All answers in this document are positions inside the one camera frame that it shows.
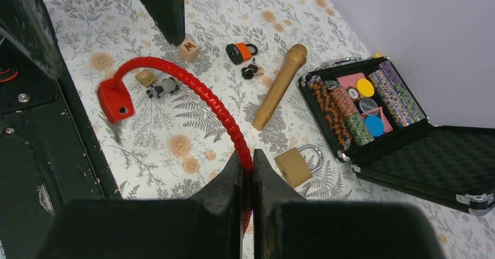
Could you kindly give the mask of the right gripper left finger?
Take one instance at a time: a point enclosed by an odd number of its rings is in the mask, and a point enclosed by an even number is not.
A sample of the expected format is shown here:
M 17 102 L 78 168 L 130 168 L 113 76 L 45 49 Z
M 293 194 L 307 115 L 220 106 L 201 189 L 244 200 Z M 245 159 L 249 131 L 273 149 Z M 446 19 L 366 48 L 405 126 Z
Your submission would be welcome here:
M 57 213 L 38 258 L 241 258 L 242 166 L 186 199 L 73 201 Z

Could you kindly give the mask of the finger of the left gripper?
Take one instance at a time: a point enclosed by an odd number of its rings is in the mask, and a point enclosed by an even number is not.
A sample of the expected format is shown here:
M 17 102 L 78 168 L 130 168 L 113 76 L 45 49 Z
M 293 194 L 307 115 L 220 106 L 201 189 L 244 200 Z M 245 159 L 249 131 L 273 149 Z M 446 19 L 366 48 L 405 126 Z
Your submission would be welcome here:
M 63 73 L 63 56 L 43 0 L 1 0 L 1 36 L 52 79 Z
M 181 45 L 185 40 L 184 0 L 140 0 L 168 43 Z

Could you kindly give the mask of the black keys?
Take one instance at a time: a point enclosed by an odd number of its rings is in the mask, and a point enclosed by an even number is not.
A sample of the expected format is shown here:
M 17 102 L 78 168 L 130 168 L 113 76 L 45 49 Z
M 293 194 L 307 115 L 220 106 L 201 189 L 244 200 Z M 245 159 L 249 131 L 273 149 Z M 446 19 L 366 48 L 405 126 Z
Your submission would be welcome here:
M 249 80 L 249 79 L 253 79 L 254 76 L 258 73 L 258 71 L 259 71 L 259 67 L 256 64 L 256 59 L 253 58 L 251 64 L 241 69 L 241 75 L 242 78 Z

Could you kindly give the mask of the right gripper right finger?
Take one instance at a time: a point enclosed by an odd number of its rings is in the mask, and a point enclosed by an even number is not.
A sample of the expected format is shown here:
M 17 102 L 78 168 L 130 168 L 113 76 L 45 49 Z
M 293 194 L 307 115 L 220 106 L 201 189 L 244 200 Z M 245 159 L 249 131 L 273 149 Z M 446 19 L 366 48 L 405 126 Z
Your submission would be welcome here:
M 444 258 L 421 210 L 399 202 L 307 200 L 253 153 L 255 258 Z

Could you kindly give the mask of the large brass padlock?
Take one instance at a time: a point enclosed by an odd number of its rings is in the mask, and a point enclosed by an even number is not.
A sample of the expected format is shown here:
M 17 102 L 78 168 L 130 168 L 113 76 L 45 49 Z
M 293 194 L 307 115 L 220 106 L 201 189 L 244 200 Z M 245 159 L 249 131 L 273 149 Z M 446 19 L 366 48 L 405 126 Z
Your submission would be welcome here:
M 302 155 L 304 150 L 312 150 L 317 157 L 316 165 L 310 167 Z M 320 170 L 325 162 L 323 152 L 315 145 L 307 144 L 276 156 L 274 161 L 282 174 L 282 177 L 292 187 L 296 188 L 310 180 L 313 174 Z

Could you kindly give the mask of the red cable lock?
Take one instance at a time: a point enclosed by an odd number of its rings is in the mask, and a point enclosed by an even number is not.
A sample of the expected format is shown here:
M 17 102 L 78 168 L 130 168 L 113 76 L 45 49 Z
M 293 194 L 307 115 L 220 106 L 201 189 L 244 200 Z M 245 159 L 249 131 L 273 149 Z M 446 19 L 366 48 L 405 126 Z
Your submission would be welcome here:
M 171 75 L 185 84 L 211 109 L 216 118 L 225 127 L 227 134 L 238 154 L 243 170 L 243 186 L 245 187 L 242 210 L 242 228 L 246 232 L 252 216 L 250 189 L 254 163 L 249 147 L 238 124 L 226 109 L 222 101 L 199 78 L 182 67 L 158 57 L 136 57 L 125 62 L 115 75 L 102 81 L 97 87 L 97 98 L 107 120 L 111 124 L 119 123 L 134 114 L 133 101 L 127 90 L 123 77 L 137 68 L 152 68 Z

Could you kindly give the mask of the orange black padlock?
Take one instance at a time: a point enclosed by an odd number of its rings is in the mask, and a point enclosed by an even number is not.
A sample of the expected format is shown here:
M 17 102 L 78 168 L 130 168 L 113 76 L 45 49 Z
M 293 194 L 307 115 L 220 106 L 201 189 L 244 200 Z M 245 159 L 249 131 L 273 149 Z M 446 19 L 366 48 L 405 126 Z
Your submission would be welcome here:
M 231 43 L 225 47 L 225 50 L 227 56 L 235 65 L 239 65 L 250 60 L 258 53 L 257 46 L 251 43 Z

